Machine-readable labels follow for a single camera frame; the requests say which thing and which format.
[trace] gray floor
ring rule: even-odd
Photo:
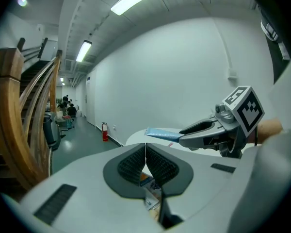
[[[84,156],[117,148],[110,140],[103,142],[101,132],[88,123],[85,117],[78,117],[74,126],[75,128],[62,132],[66,136],[53,152],[53,173]]]

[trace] wooden staircase railing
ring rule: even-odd
[[[35,75],[19,97],[25,58],[18,48],[0,49],[0,153],[26,190],[49,175],[50,151],[43,132],[43,117],[49,97],[51,111],[56,112],[55,91],[61,55],[62,51],[57,51],[57,56]],[[35,85],[38,87],[22,122],[22,108]]]

